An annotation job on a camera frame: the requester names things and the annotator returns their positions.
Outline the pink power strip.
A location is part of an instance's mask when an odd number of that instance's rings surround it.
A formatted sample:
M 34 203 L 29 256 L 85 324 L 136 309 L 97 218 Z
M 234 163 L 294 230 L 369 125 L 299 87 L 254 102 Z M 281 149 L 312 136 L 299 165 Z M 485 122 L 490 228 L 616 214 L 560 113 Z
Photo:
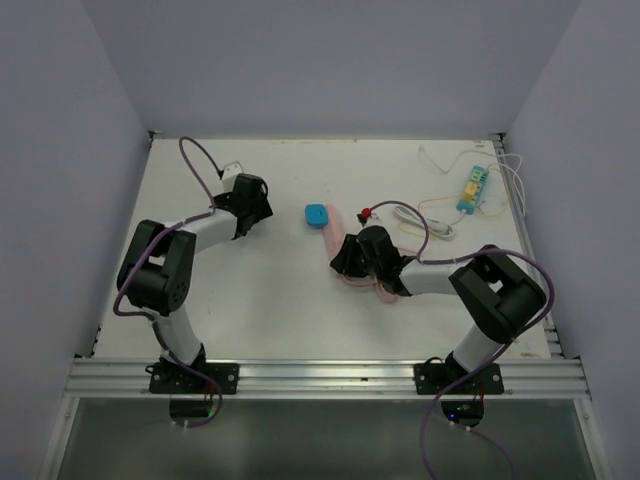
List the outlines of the pink power strip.
M 342 221 L 342 217 L 339 214 L 336 207 L 328 205 L 326 206 L 326 208 L 329 215 L 329 223 L 327 226 L 325 226 L 322 229 L 322 231 L 323 231 L 325 246 L 327 249 L 329 263 L 330 263 L 333 257 L 338 253 L 338 250 L 341 247 L 342 242 L 344 241 L 345 235 L 352 234 L 352 233 L 348 233 L 346 231 Z M 404 254 L 399 248 L 397 249 L 402 255 L 407 255 L 407 254 Z M 414 255 L 407 255 L 407 256 L 408 256 L 408 265 L 409 265 L 409 263 L 415 259 L 415 256 Z M 378 297 L 384 303 L 395 303 L 398 301 L 399 298 L 402 298 L 402 296 L 387 293 L 385 290 L 382 289 L 380 285 L 376 283 L 375 280 L 371 279 L 370 277 L 365 277 L 364 279 L 349 278 L 336 273 L 330 267 L 330 265 L 329 265 L 329 268 L 339 279 L 341 279 L 342 281 L 344 281 L 350 286 L 373 288 L 376 294 L 378 295 Z

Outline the blue plug adapter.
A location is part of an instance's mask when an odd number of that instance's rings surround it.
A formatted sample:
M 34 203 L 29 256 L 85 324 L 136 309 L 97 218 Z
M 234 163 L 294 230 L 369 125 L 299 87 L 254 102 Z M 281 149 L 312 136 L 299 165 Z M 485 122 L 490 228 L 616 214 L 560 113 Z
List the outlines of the blue plug adapter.
M 329 223 L 329 215 L 324 204 L 307 204 L 304 208 L 306 224 L 313 229 L 323 229 Z

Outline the teal power strip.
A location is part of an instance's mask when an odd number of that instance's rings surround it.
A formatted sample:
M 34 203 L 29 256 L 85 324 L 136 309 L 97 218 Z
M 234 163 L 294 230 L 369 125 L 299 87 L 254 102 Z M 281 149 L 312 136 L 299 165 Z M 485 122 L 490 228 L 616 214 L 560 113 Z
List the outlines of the teal power strip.
M 456 204 L 456 209 L 466 215 L 472 215 L 479 206 L 489 177 L 489 169 L 474 166 L 465 182 Z

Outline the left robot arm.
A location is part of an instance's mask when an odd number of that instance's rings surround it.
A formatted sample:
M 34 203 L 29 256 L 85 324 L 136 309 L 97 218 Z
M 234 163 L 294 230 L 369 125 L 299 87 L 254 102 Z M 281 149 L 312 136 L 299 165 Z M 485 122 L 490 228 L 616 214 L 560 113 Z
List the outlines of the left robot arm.
M 162 358 L 175 364 L 173 381 L 185 392 L 201 390 L 208 379 L 199 362 L 204 346 L 185 307 L 195 257 L 246 236 L 272 215 L 266 182 L 241 173 L 230 191 L 212 198 L 206 212 L 168 224 L 143 220 L 136 227 L 116 278 L 112 310 L 121 318 L 149 321 Z

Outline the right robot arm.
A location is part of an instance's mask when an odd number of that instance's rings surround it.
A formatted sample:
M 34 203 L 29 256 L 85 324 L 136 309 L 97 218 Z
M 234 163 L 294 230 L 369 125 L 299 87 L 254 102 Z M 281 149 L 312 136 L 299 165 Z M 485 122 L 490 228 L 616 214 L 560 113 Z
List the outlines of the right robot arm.
M 549 276 L 541 274 L 547 284 L 541 287 L 514 262 L 516 258 L 539 267 L 515 251 L 494 245 L 458 258 L 422 260 L 402 254 L 388 231 L 374 225 L 346 235 L 330 267 L 348 278 L 369 277 L 399 297 L 458 297 L 473 325 L 445 359 L 443 375 L 451 389 L 464 393 L 480 382 L 481 371 L 507 345 L 546 315 L 555 299 Z

